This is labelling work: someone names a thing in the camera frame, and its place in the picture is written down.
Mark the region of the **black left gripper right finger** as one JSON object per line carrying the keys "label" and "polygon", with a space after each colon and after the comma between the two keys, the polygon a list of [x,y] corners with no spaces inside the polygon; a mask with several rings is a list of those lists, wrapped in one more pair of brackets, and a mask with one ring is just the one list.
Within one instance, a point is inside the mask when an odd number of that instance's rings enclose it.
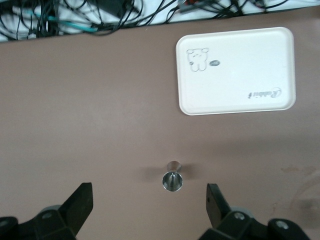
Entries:
{"label": "black left gripper right finger", "polygon": [[267,226],[259,223],[243,210],[233,210],[219,186],[206,187],[206,211],[212,225],[200,240],[267,240]]}

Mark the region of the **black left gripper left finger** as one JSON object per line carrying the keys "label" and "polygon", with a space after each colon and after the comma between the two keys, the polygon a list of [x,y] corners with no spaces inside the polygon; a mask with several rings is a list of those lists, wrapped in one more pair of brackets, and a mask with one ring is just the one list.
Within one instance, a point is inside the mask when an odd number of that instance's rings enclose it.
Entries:
{"label": "black left gripper left finger", "polygon": [[93,210],[93,186],[80,186],[61,205],[41,210],[34,218],[18,225],[20,240],[75,240]]}

